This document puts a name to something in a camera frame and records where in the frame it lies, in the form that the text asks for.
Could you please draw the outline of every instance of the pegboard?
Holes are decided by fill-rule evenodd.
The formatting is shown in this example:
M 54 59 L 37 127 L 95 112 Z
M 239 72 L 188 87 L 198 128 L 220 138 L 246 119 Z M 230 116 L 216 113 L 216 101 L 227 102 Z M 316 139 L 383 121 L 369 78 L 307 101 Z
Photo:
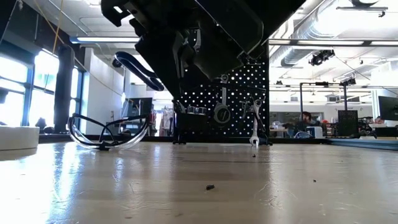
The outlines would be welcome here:
M 268 74 L 268 63 L 258 60 L 256 62 L 247 62 L 241 68 L 232 70 L 227 73 L 228 83 L 239 86 L 249 86 L 254 88 L 268 88 L 267 77 Z M 222 137 L 251 137 L 253 132 L 253 115 L 246 115 L 243 120 L 243 125 L 239 129 L 239 122 L 241 122 L 243 115 L 242 101 L 250 99 L 251 95 L 255 100 L 263 100 L 266 96 L 265 92 L 261 91 L 244 91 L 236 88 L 227 88 L 226 92 L 226 104 L 231 112 L 231 121 L 228 125 L 219 128 L 217 126 L 211 126 L 207 133 L 195 133 L 184 131 L 182 136 L 188 135 L 211 135 L 211 136 L 222 136 Z M 217 102 L 222 101 L 222 89 L 221 87 L 216 88 L 210 85 L 201 85 L 194 91 L 183 92 L 181 99 L 178 100 L 188 108 L 188 106 L 204 107 L 207 108 L 208 112 L 214 110 Z M 264 125 L 267 124 L 266 114 L 268 108 L 266 102 L 262 102 L 262 106 L 259 110 L 259 116 L 262 119 Z

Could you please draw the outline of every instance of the small crumb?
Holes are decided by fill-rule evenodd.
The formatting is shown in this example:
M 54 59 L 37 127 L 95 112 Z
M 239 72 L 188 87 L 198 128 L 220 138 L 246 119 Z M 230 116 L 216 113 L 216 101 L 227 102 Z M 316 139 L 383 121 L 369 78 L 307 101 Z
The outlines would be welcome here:
M 214 189 L 214 188 L 215 188 L 215 186 L 213 184 L 206 186 L 206 190 L 211 190 L 211 189 Z

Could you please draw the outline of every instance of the ceiling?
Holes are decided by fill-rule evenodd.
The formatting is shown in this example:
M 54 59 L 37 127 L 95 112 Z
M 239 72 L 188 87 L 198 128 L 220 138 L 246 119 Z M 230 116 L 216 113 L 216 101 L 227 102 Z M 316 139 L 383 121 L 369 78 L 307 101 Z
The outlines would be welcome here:
M 54 24 L 58 24 L 61 0 L 36 0 L 45 16 Z M 116 27 L 105 19 L 97 5 L 99 0 L 64 0 L 60 27 L 70 36 L 112 36 L 136 37 L 134 29 L 123 21 L 121 27 Z M 299 27 L 312 19 L 317 9 L 325 2 L 333 0 L 307 0 L 307 2 L 284 25 L 277 30 L 272 38 L 292 38 Z M 24 0 L 25 3 L 39 11 L 34 0 Z M 333 39 L 397 39 L 398 38 L 398 1 L 380 0 L 374 7 L 388 7 L 386 15 L 379 17 L 380 12 L 337 10 L 336 7 L 352 6 L 348 0 L 335 0 L 324 10 L 322 16 L 316 18 L 316 28 L 320 32 L 334 32 Z M 95 54 L 104 61 L 110 61 L 117 50 L 137 54 L 134 44 L 95 44 L 87 45 L 95 50 Z M 271 57 L 278 47 L 270 48 Z M 398 58 L 397 48 L 370 47 L 335 47 L 336 57 L 320 66 L 308 64 L 312 57 L 308 54 L 293 67 L 281 67 L 280 59 L 270 65 L 271 84 L 276 80 L 284 83 L 298 84 L 303 80 L 336 81 L 353 75 L 355 69 L 357 82 L 370 84 L 368 80 L 371 70 L 386 63 L 392 58 Z

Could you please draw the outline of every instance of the wall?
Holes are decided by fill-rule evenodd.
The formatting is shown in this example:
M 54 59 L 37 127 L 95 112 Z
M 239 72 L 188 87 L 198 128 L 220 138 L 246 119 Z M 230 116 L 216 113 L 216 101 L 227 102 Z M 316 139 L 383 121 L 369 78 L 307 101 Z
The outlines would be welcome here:
M 359 118 L 373 115 L 372 105 L 348 105 L 348 109 L 358 110 Z M 304 104 L 303 110 L 311 113 L 323 113 L 324 119 L 331 121 L 331 118 L 336 119 L 338 117 L 338 110 L 344 110 L 344 105 Z M 300 104 L 271 104 L 270 112 L 300 112 Z
M 105 124 L 112 121 L 113 111 L 114 119 L 120 119 L 124 77 L 94 55 L 92 49 L 86 49 L 85 67 L 90 76 L 85 77 L 88 92 L 83 93 L 82 115 Z M 100 134 L 102 127 L 83 123 L 81 130 L 85 134 Z

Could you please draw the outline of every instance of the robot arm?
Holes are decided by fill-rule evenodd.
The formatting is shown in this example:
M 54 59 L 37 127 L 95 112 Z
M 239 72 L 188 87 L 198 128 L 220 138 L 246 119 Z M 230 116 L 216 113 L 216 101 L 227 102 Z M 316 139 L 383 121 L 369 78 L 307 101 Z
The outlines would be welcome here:
M 123 18 L 134 16 L 129 23 L 141 38 L 136 50 L 178 97 L 185 69 L 190 70 L 189 79 L 205 76 L 212 81 L 242 66 L 243 59 L 260 57 L 268 37 L 304 2 L 102 0 L 101 10 L 118 27 Z M 196 30 L 200 41 L 191 46 L 188 36 Z

